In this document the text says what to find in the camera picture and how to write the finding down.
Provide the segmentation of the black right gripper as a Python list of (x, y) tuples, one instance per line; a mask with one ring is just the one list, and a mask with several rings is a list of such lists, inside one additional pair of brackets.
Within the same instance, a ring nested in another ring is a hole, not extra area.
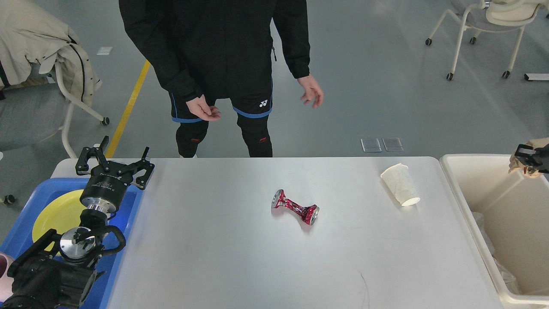
[(537, 169), (540, 173), (549, 173), (549, 144), (535, 148), (521, 143), (517, 146), (514, 156), (525, 167)]

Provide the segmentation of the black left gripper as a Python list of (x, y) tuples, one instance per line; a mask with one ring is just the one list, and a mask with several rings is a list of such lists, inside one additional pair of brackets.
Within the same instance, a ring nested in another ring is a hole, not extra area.
[[(80, 197), (82, 205), (103, 213), (116, 213), (130, 184), (139, 190), (146, 188), (155, 165), (147, 160), (149, 147), (145, 147), (140, 160), (131, 164), (108, 162), (104, 155), (108, 143), (109, 137), (104, 136), (99, 146), (84, 147), (75, 164), (75, 172), (78, 176), (90, 174)], [(97, 160), (98, 166), (90, 171), (88, 161), (91, 158)]]

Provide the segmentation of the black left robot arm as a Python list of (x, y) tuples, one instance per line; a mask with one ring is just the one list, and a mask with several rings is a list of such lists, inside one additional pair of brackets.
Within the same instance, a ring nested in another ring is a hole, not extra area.
[(12, 262), (6, 270), (14, 279), (12, 295), (2, 308), (78, 309), (102, 275), (100, 260), (125, 248), (124, 233), (109, 221), (130, 186), (145, 189), (155, 165), (147, 160), (149, 147), (131, 164), (109, 161), (103, 150), (108, 142), (105, 136), (98, 147), (83, 148), (75, 164), (77, 175), (90, 175), (79, 197), (80, 223), (64, 233), (49, 229)]

